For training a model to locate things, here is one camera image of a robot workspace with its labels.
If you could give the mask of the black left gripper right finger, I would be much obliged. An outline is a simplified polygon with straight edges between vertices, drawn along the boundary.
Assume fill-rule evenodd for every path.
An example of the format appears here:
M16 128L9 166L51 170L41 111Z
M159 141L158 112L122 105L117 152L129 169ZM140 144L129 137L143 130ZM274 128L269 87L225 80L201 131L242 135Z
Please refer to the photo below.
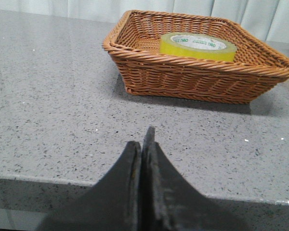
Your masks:
M144 137L142 156L144 231L239 231L241 222L193 188L155 141Z

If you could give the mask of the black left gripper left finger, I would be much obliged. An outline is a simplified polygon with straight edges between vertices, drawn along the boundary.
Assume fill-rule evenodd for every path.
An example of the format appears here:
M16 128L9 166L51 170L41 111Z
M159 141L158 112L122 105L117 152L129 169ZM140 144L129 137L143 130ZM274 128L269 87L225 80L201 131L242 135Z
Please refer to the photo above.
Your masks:
M123 153L83 196L53 211L38 226L39 231L137 231L141 147L130 141Z

